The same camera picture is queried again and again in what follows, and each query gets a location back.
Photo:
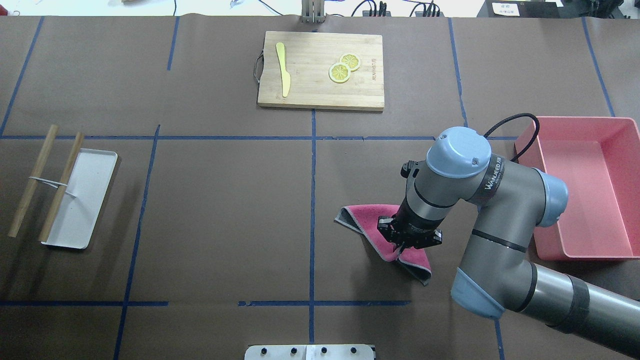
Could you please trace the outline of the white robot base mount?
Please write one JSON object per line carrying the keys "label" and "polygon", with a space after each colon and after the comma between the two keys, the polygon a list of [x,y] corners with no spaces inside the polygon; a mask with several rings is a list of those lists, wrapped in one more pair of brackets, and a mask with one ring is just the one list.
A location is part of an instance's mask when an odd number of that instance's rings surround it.
{"label": "white robot base mount", "polygon": [[347,344],[264,344],[251,345],[245,360],[376,360],[374,345]]}

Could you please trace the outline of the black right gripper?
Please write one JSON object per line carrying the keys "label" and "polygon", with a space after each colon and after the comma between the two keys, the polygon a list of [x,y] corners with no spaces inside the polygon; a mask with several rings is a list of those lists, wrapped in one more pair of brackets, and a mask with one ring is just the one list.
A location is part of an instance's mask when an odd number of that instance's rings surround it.
{"label": "black right gripper", "polygon": [[388,243],[393,244],[394,255],[398,259],[405,249],[425,249],[441,245],[441,222],[441,219],[420,217],[403,202],[395,214],[379,216],[376,228]]}

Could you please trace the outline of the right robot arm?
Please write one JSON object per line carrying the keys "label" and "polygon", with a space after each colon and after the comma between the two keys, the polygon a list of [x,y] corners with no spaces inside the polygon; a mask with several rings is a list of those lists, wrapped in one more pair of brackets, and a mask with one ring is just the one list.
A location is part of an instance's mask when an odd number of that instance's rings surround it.
{"label": "right robot arm", "polygon": [[441,244],[439,227],[458,201],[478,208],[450,292],[458,305],[492,320],[521,313],[639,358],[638,301],[526,260],[535,228],[555,224],[566,210],[569,190],[560,178],[493,153],[486,137],[462,126],[444,130],[425,160],[406,162],[401,175],[404,200],[376,223],[395,250]]}

